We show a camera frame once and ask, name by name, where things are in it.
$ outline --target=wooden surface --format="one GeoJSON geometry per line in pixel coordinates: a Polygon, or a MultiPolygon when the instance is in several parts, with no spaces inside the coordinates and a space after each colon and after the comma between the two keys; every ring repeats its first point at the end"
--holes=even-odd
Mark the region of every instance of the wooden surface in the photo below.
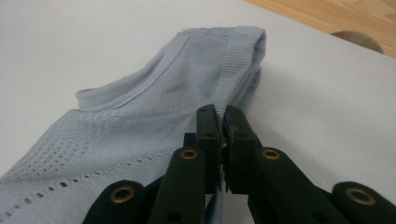
{"type": "Polygon", "coordinates": [[[357,31],[396,58],[396,0],[246,0],[326,33],[357,31]]]}

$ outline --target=knit fabric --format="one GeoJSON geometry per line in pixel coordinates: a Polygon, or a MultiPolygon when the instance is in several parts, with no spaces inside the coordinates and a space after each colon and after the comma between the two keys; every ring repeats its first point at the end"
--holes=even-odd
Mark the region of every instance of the knit fabric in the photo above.
{"type": "MultiPolygon", "coordinates": [[[[141,71],[79,91],[78,109],[56,121],[0,179],[0,223],[81,223],[122,179],[164,175],[195,111],[247,109],[259,82],[265,33],[255,27],[179,33],[141,71]]],[[[221,194],[206,196],[207,223],[221,222],[221,194]]]]}

